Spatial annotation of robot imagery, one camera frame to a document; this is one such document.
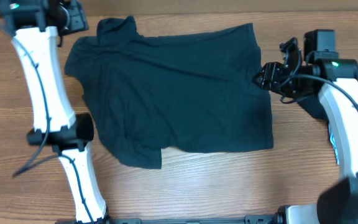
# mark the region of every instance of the wooden table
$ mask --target wooden table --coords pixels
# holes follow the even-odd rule
[[[358,12],[284,12],[137,16],[146,36],[221,30],[254,23],[262,64],[282,61],[278,44],[302,40],[314,29],[335,29],[342,58],[358,60]],[[102,17],[89,17],[90,30],[65,37],[59,49],[63,68],[74,41],[95,35]],[[87,111],[81,85],[64,76],[71,104]],[[298,105],[283,105],[272,94],[275,147],[247,153],[186,153],[163,150],[161,170],[118,163],[96,136],[93,162],[99,188],[115,218],[242,217],[272,213],[280,205],[313,203],[338,178],[326,124]],[[35,151],[25,134],[32,128],[32,107],[19,59],[0,32],[0,223],[53,223],[74,219],[65,173],[57,160],[22,176],[12,173]],[[52,155],[49,147],[41,157]]]

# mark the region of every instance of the dark t-shirt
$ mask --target dark t-shirt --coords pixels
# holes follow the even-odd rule
[[[132,16],[105,19],[74,44],[77,78],[99,138],[121,163],[161,168],[161,148],[244,152],[273,147],[270,95],[252,24],[219,32],[144,37]]]

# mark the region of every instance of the wood grain surface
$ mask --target wood grain surface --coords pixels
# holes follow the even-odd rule
[[[358,0],[81,0],[87,16],[358,11]]]
[[[74,41],[95,35],[103,17],[89,17],[90,30],[65,37],[59,49],[63,68]],[[300,40],[313,29],[335,29],[342,58],[358,60],[358,12],[286,12],[136,16],[145,36],[221,30],[254,23],[262,63],[282,58],[278,44]],[[81,85],[64,76],[77,113],[87,111]],[[164,149],[161,170],[118,163],[95,137],[93,162],[98,184],[115,218],[243,217],[271,213],[285,204],[313,203],[338,178],[326,124],[297,105],[283,105],[272,94],[275,147],[247,153],[187,153]],[[65,173],[57,160],[12,179],[35,151],[25,134],[32,128],[32,107],[19,59],[0,32],[0,223],[53,223],[74,219]],[[52,155],[49,147],[41,157]]]

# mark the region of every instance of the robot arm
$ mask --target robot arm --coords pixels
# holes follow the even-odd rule
[[[253,82],[295,100],[318,96],[333,129],[340,177],[320,195],[317,204],[283,207],[276,222],[358,223],[358,64],[339,59],[333,30],[306,33],[304,49],[306,65],[302,66],[297,39],[280,44],[284,64],[267,63]]]
[[[0,1],[0,13],[12,34],[29,88],[34,128],[31,145],[52,145],[66,172],[76,208],[76,222],[107,216],[91,159],[93,122],[76,115],[68,101],[58,61],[58,38],[88,29],[81,4],[65,1]]]

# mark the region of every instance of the black cable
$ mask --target black cable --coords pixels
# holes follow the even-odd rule
[[[54,158],[57,158],[57,157],[59,157],[58,154],[55,154],[55,155],[52,155],[52,156],[48,156],[48,157],[46,157],[46,158],[43,158],[43,159],[41,159],[41,160],[39,160],[39,161],[37,161],[37,162],[31,164],[30,166],[27,166],[23,172],[25,172],[25,171],[27,171],[27,170],[30,170],[30,169],[33,169],[34,167],[37,167],[37,166],[43,164],[44,162],[48,162],[49,160],[54,159]]]
[[[291,81],[291,78],[294,76],[294,74],[296,74],[299,70],[299,68],[301,67],[302,65],[302,53],[301,51],[299,50],[298,51],[298,64],[296,65],[294,71],[292,71],[290,73],[290,75],[288,76],[288,78],[282,82],[281,84],[279,84],[278,86],[276,86],[275,88],[272,89],[272,91],[277,91],[279,90],[280,88],[282,88],[283,86],[285,86],[289,81]]]
[[[75,176],[76,176],[76,178],[77,178],[78,189],[79,189],[79,191],[80,191],[81,202],[82,202],[82,204],[83,204],[84,207],[85,207],[85,210],[86,210],[86,212],[87,212],[87,214],[88,214],[88,216],[89,216],[89,219],[91,220],[91,223],[94,223],[93,218],[92,218],[92,215],[91,215],[91,212],[90,212],[88,206],[86,205],[85,198],[84,198],[84,195],[83,195],[83,193],[82,193],[81,182],[80,182],[80,175],[78,174],[78,170],[77,170],[77,167],[76,167],[76,165],[75,165],[75,163],[74,163],[74,159],[72,159],[72,158],[70,158],[70,157],[68,157],[68,156],[66,156],[66,155],[63,155],[63,154],[60,154],[59,157],[63,157],[63,158],[68,159],[68,160],[70,161],[70,164],[73,166],[73,169],[74,169],[74,172],[75,172]]]
[[[31,55],[29,54],[29,52],[27,51],[27,49],[22,45],[22,43],[20,43],[20,41],[18,41],[15,37],[14,37],[14,34],[12,32],[10,32],[7,28],[5,28],[1,23],[0,23],[0,30],[3,31],[5,34],[7,34],[8,36],[12,37],[13,41],[24,51],[24,55],[26,55],[30,62],[31,62],[31,65],[34,67],[34,70],[37,74],[37,77],[38,77],[38,81],[40,83],[40,87],[41,87],[41,92],[42,92],[42,97],[44,99],[44,106],[45,106],[45,114],[46,114],[46,118],[47,118],[47,128],[46,128],[46,131],[45,131],[45,136],[44,138],[42,139],[42,142],[39,146],[39,148],[37,149],[37,151],[32,155],[32,157],[24,164],[24,166],[22,166],[18,171],[16,171],[14,174],[13,174],[13,177],[16,177],[20,174],[22,174],[23,172],[25,171],[28,171],[34,167],[37,167],[39,165],[41,165],[42,163],[44,162],[47,162],[51,159],[54,159],[58,156],[60,157],[63,157],[63,158],[66,158],[70,161],[70,163],[72,164],[73,168],[74,168],[74,171],[75,171],[75,175],[76,175],[76,179],[77,179],[77,184],[78,184],[78,190],[80,192],[80,196],[81,196],[81,201],[82,201],[82,204],[84,205],[85,207],[85,210],[89,216],[89,219],[91,220],[92,223],[94,223],[93,221],[93,218],[92,218],[92,215],[90,213],[90,210],[88,208],[88,206],[86,205],[86,202],[85,202],[85,198],[84,198],[84,195],[83,195],[83,192],[82,192],[82,188],[81,188],[81,182],[80,182],[80,175],[78,174],[78,170],[76,168],[76,165],[74,164],[74,160],[71,159],[70,157],[66,156],[66,155],[53,155],[53,156],[48,156],[46,157],[45,159],[42,159],[34,164],[31,164],[34,162],[34,160],[37,158],[37,156],[41,153],[42,151],[42,148],[44,148],[44,146],[46,145],[46,142],[47,142],[47,139],[48,139],[48,135],[49,135],[49,131],[50,131],[50,120],[51,118],[49,117],[49,111],[48,111],[48,103],[47,103],[47,97],[46,97],[46,94],[45,94],[45,90],[44,90],[44,85],[42,84],[42,80],[41,80],[41,76],[39,74],[39,71],[38,71],[38,64],[35,64]]]
[[[299,103],[305,99],[307,99],[309,96],[311,96],[312,94],[306,94],[306,95],[303,95],[303,96],[299,96],[298,98],[296,99],[293,99],[293,100],[290,100],[290,101],[284,101],[284,99],[286,98],[285,96],[282,96],[280,98],[280,102],[282,102],[283,104],[292,104],[292,103]]]
[[[345,90],[343,90],[341,87],[337,86],[335,83],[333,83],[333,82],[331,82],[329,80],[325,80],[325,79],[320,78],[320,77],[312,76],[312,75],[295,75],[294,78],[311,79],[311,80],[316,80],[316,81],[319,81],[319,82],[322,82],[322,83],[327,83],[328,85],[331,85],[335,89],[339,90],[343,95],[345,95],[346,98],[349,99],[349,101],[353,104],[354,108],[358,112],[358,104],[356,103],[356,101],[354,101],[354,99],[352,98],[351,95],[349,95]]]
[[[315,52],[317,52],[317,50],[312,50],[311,52],[309,52],[309,53],[306,55],[306,57],[305,57],[305,62],[306,62],[307,65],[309,64],[310,56],[311,56],[313,53],[315,53]]]
[[[47,139],[49,136],[49,131],[50,131],[50,120],[51,118],[49,117],[49,110],[48,110],[48,103],[47,103],[47,96],[45,94],[45,89],[44,89],[44,85],[42,84],[42,80],[41,80],[41,76],[40,73],[38,71],[38,64],[34,62],[33,58],[31,57],[31,54],[27,51],[27,49],[22,45],[22,43],[20,43],[20,41],[18,41],[14,36],[13,33],[10,32],[6,27],[4,27],[1,23],[0,23],[0,30],[3,31],[4,33],[6,33],[8,36],[12,37],[13,41],[15,42],[15,44],[17,44],[17,46],[19,46],[23,52],[24,52],[24,56],[27,56],[27,58],[30,60],[31,65],[34,67],[34,70],[37,74],[37,78],[38,81],[40,83],[40,87],[41,87],[41,92],[42,92],[42,98],[44,99],[44,106],[45,106],[45,115],[46,115],[46,119],[47,119],[47,128],[45,130],[45,136],[42,139],[42,142],[40,144],[40,146],[38,147],[38,149],[34,152],[34,154],[31,156],[31,158],[19,169],[17,170],[15,173],[13,173],[12,177],[17,177],[18,175],[24,173],[25,171],[29,170],[29,167],[31,165],[31,163],[33,163],[35,161],[35,159],[38,157],[38,155],[41,153],[42,149],[44,148],[44,146],[47,143]]]

